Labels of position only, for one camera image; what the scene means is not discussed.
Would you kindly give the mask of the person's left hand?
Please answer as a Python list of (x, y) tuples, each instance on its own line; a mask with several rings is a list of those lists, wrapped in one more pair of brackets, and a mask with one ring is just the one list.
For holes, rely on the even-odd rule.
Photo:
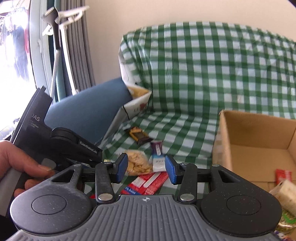
[(14, 197), (55, 175), (54, 170), (39, 164), (11, 142), (1, 141), (1, 178), (10, 168), (33, 177), (25, 182), (24, 189), (15, 190)]

